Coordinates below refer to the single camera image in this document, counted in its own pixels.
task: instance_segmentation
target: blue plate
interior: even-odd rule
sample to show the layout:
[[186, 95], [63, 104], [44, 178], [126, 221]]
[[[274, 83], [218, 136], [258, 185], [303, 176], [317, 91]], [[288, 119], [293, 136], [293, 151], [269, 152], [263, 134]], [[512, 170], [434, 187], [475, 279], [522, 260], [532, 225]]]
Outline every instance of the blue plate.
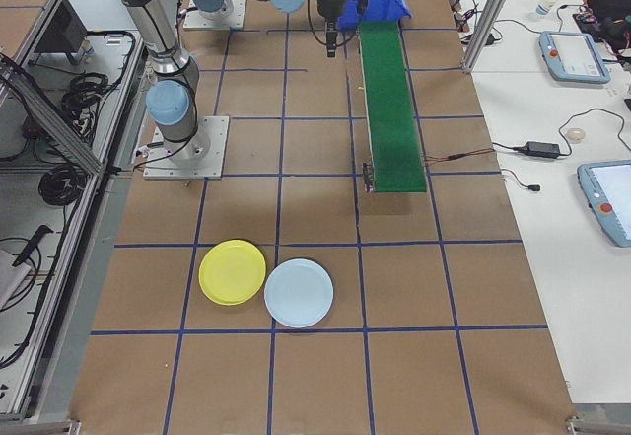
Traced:
[[333, 303], [333, 283], [322, 266], [291, 259], [276, 267], [265, 284], [265, 305], [279, 324], [305, 328], [322, 320]]

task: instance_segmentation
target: mounting plate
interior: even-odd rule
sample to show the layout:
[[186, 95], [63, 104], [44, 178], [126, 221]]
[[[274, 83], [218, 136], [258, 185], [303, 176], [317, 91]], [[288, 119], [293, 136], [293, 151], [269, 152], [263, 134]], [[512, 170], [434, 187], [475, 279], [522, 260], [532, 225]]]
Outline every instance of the mounting plate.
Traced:
[[[190, 167], [183, 167], [171, 159], [148, 164], [143, 177], [148, 180], [187, 180], [187, 179], [220, 179], [224, 168], [226, 155], [226, 140], [228, 138], [227, 116], [203, 116], [199, 118], [199, 131], [210, 138], [210, 150], [199, 160], [191, 161]], [[158, 128], [154, 132], [153, 142], [161, 142], [162, 133]], [[165, 157], [166, 152], [161, 148], [149, 151], [148, 161]]]
[[[199, 11], [191, 11], [186, 14], [184, 21], [185, 31], [229, 31], [230, 29], [243, 29], [245, 19], [245, 4], [247, 0], [232, 0], [233, 12], [225, 18], [219, 18], [217, 21], [204, 18]], [[188, 4], [189, 8], [195, 7], [195, 3], [191, 0]]]

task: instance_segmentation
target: white cup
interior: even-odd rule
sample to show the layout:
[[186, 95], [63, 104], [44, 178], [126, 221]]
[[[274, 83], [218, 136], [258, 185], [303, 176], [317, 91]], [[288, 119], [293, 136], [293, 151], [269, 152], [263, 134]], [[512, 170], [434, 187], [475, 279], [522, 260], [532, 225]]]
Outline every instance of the white cup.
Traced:
[[557, 0], [539, 0], [539, 3], [536, 5], [536, 14], [545, 16], [554, 7], [556, 2]]

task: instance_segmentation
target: conveyor belt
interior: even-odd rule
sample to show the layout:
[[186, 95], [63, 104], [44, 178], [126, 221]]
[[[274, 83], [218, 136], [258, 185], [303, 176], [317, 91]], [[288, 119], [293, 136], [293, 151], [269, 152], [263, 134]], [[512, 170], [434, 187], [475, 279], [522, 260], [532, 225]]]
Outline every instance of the conveyor belt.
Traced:
[[364, 22], [360, 33], [373, 156], [372, 189], [427, 191], [398, 26], [395, 22]]

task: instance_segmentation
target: blue bin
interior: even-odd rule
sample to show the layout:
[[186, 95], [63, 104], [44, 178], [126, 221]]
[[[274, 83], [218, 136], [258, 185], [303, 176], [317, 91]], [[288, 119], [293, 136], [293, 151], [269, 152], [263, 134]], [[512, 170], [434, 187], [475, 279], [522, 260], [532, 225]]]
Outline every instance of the blue bin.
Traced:
[[[368, 0], [368, 9], [362, 21], [398, 21], [403, 16], [412, 17], [405, 0]], [[357, 1], [350, 0], [338, 20], [338, 28], [342, 31], [355, 29], [359, 21]]]

